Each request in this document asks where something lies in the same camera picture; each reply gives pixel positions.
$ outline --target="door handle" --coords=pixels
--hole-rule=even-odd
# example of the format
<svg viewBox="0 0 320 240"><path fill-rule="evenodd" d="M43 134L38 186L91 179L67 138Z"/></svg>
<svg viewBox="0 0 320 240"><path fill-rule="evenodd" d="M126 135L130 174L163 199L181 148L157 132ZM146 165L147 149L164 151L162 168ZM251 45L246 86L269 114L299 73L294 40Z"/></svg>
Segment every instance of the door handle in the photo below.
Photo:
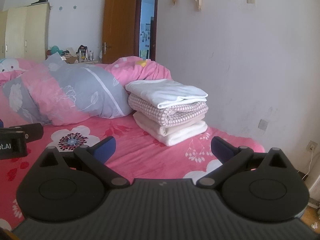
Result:
<svg viewBox="0 0 320 240"><path fill-rule="evenodd" d="M106 54L107 49L111 49L112 48L112 46L108 46L106 42L103 44L103 47L104 47L104 55Z"/></svg>

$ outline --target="stack of folded towels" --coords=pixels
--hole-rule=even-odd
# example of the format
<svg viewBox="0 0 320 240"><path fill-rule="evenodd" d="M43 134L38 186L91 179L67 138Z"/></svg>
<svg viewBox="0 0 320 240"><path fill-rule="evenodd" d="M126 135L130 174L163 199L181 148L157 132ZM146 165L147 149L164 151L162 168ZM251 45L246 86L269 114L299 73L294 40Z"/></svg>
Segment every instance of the stack of folded towels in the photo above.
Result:
<svg viewBox="0 0 320 240"><path fill-rule="evenodd" d="M140 128L167 146L204 133L208 94L168 79L138 80L126 85L129 105Z"/></svg>

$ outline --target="bed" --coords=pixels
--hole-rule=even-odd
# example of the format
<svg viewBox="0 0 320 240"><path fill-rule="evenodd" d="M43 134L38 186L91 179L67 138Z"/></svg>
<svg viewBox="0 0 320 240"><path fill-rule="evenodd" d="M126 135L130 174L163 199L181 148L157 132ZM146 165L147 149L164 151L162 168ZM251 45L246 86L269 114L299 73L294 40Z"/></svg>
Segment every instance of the bed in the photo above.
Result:
<svg viewBox="0 0 320 240"><path fill-rule="evenodd" d="M61 152L72 150L70 140L78 146L83 139L93 146L107 136L116 139L116 152L106 165L133 182L142 179L191 178L196 182L221 163L210 150L210 142L219 136L234 146L246 145L256 152L264 152L259 143L250 138L230 136L215 128L172 147L159 143L137 126L132 115L113 120L99 117L66 126L44 126L41 140L28 144L28 156L0 161L0 226L15 228L23 221L15 193L29 168L47 146L56 146Z"/></svg>
<svg viewBox="0 0 320 240"><path fill-rule="evenodd" d="M124 86L134 80L171 79L169 70L156 62L126 57L110 65L75 68L63 65L59 55L56 60L52 55L37 66L10 61L13 68L0 73L0 119L5 127L35 122L44 125L43 138L27 145L27 157L0 161L2 228L11 230L23 221L16 190L48 146L66 152L113 136L116 152L105 164L131 183L135 178L189 178L195 183L221 165L210 149L214 136L236 147L264 152L250 138L210 127L172 147L142 130L132 116Z"/></svg>

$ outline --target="cartoon pillow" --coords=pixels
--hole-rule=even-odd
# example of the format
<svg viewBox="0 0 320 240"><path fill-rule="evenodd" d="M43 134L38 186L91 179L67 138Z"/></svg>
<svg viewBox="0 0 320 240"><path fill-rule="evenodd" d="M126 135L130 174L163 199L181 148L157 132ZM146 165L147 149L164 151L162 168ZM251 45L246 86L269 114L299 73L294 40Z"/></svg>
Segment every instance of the cartoon pillow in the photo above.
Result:
<svg viewBox="0 0 320 240"><path fill-rule="evenodd" d="M23 58L0 59L0 86L15 79L35 65L35 62Z"/></svg>

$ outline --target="wardrobe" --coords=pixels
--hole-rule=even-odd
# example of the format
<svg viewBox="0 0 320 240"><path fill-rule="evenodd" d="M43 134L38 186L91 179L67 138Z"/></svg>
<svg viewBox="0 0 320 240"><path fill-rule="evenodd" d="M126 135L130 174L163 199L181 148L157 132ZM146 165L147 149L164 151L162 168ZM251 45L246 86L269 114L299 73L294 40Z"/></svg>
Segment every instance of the wardrobe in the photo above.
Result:
<svg viewBox="0 0 320 240"><path fill-rule="evenodd" d="M0 59L44 61L48 49L49 11L49 3L42 3L0 12Z"/></svg>

